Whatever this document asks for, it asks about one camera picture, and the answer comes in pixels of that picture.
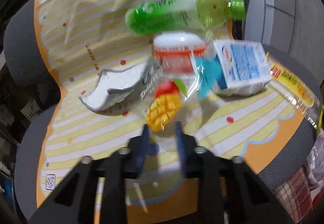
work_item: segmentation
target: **green bottle cap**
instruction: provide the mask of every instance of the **green bottle cap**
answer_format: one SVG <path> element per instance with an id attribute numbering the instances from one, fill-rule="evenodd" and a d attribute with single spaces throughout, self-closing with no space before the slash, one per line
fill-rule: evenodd
<path id="1" fill-rule="evenodd" d="M 234 20 L 244 20 L 245 19 L 245 3 L 244 0 L 231 0 L 228 3 L 230 6 L 231 17 Z"/>

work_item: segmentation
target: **striped fabric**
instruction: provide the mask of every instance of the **striped fabric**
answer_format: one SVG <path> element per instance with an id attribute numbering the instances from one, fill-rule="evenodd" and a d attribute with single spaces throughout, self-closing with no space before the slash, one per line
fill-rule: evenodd
<path id="1" fill-rule="evenodd" d="M 147 1 L 35 0 L 38 46 L 62 92 L 39 159 L 38 205 L 82 156 L 106 157 L 141 133 L 144 119 L 128 113 L 127 103 L 99 115 L 84 107 L 78 96 L 94 87 L 102 69 L 126 68 L 151 54 L 153 36 L 134 37 L 124 23 L 127 9 Z M 229 22 L 215 36 L 232 38 L 231 28 Z M 200 103 L 192 101 L 182 123 L 185 133 L 194 135 L 200 145 L 225 158 L 244 155 L 259 172 L 287 143 L 302 118 L 269 87 L 246 99 L 211 95 Z M 280 125 L 285 122 L 289 129 L 283 130 Z M 129 223 L 161 222 L 196 210 L 197 181 L 182 178 L 174 135 L 172 130 L 168 133 L 151 134 L 159 152 L 146 158 L 138 181 L 126 182 Z M 100 179 L 98 210 L 102 190 Z"/>

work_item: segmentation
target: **red dot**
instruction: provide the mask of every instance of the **red dot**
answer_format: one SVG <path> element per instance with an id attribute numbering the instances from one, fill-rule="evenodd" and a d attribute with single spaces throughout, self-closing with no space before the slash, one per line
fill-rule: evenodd
<path id="1" fill-rule="evenodd" d="M 228 116 L 228 117 L 226 118 L 226 120 L 227 120 L 227 122 L 229 122 L 229 123 L 233 123 L 233 122 L 234 122 L 234 119 L 233 119 L 233 117 L 231 117 L 231 116 Z"/>

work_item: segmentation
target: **screw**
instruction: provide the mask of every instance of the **screw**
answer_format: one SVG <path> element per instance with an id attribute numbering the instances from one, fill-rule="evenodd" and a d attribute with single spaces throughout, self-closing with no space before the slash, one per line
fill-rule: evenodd
<path id="1" fill-rule="evenodd" d="M 119 152 L 120 154 L 122 154 L 122 155 L 125 155 L 125 154 L 129 154 L 130 149 L 127 148 L 127 147 L 123 147 L 123 148 L 119 149 L 118 152 Z"/>
<path id="2" fill-rule="evenodd" d="M 194 151 L 197 153 L 197 154 L 204 154 L 207 152 L 206 148 L 205 147 L 202 147 L 202 146 L 197 146 Z"/>
<path id="3" fill-rule="evenodd" d="M 233 156 L 232 161 L 235 164 L 241 164 L 242 162 L 244 162 L 242 156 Z"/>
<path id="4" fill-rule="evenodd" d="M 81 160 L 82 164 L 85 164 L 85 165 L 90 164 L 91 161 L 92 161 L 92 157 L 91 156 L 83 156 L 83 158 Z"/>

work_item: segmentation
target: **green plastic bottle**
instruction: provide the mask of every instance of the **green plastic bottle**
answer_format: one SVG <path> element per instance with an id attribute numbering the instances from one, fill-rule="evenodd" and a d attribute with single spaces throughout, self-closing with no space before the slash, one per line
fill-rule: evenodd
<path id="1" fill-rule="evenodd" d="M 126 25 L 134 35 L 159 31 L 221 27 L 228 19 L 245 18 L 244 0 L 157 0 L 131 8 Z"/>

